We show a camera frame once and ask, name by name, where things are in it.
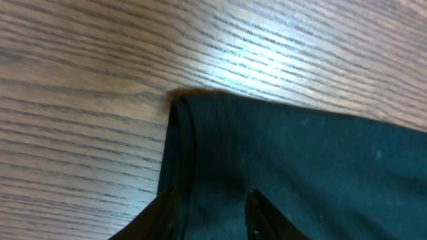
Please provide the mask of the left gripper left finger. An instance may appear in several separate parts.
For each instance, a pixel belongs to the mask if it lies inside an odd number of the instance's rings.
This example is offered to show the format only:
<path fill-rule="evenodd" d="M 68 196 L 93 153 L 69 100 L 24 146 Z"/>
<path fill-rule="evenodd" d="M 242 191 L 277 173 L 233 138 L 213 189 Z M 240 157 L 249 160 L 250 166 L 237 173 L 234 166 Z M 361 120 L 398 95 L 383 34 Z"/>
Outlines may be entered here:
<path fill-rule="evenodd" d="M 178 231 L 179 192 L 170 187 L 109 240 L 176 240 Z"/>

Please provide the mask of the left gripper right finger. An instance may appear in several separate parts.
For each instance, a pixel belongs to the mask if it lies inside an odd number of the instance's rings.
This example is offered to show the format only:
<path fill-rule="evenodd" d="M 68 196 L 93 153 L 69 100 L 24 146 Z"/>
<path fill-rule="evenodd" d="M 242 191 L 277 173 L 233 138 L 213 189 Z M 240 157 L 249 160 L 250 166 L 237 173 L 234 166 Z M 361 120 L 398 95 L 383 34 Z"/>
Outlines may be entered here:
<path fill-rule="evenodd" d="M 248 240 L 308 240 L 260 191 L 251 190 L 245 205 Z"/>

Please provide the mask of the black t-shirt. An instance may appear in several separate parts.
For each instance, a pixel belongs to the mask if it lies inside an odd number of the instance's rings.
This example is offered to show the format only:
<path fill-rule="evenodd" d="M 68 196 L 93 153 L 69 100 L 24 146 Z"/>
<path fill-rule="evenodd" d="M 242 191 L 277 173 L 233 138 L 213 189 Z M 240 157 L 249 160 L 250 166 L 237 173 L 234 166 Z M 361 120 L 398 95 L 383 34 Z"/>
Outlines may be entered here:
<path fill-rule="evenodd" d="M 425 239 L 426 134 L 230 94 L 171 102 L 159 190 L 180 239 L 245 239 L 263 193 L 310 239 Z"/>

